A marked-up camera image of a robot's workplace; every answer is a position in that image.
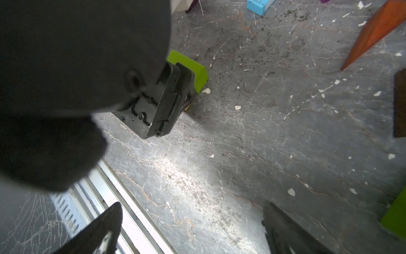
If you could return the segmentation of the purple wedge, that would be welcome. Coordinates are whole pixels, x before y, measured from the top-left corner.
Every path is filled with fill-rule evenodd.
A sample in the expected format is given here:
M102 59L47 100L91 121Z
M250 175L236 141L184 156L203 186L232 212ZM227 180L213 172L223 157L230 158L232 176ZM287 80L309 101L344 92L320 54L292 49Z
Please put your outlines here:
M189 8L186 10L186 13L189 13L198 2L199 2L199 0L193 0L190 4Z

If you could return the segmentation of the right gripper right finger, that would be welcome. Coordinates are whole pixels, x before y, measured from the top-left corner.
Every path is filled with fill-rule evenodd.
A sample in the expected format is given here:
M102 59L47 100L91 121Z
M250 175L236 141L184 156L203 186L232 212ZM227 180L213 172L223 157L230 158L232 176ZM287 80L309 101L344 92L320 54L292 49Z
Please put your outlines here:
M332 253L272 202L263 208L262 225L272 254Z

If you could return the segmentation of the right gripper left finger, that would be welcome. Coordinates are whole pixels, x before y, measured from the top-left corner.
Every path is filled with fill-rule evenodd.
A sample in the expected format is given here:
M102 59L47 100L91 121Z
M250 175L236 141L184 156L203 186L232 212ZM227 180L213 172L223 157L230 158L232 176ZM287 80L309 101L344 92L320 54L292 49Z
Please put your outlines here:
M114 254L122 221L122 206L116 202L55 253Z

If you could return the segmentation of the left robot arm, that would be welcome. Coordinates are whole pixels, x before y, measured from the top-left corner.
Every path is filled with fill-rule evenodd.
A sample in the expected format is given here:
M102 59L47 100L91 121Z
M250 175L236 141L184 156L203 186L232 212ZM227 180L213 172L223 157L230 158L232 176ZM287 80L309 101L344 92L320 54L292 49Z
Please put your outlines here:
M168 57L171 16L188 1L2 1L1 176L64 192L102 159L93 120L114 113L162 137L196 97Z

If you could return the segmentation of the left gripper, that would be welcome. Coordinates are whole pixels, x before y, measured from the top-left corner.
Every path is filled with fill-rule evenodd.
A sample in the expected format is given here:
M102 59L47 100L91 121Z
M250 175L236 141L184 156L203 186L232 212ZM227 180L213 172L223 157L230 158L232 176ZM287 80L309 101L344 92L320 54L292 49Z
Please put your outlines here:
M166 62L153 86L153 96L142 94L113 114L141 139L165 136L197 96L194 79L187 67Z

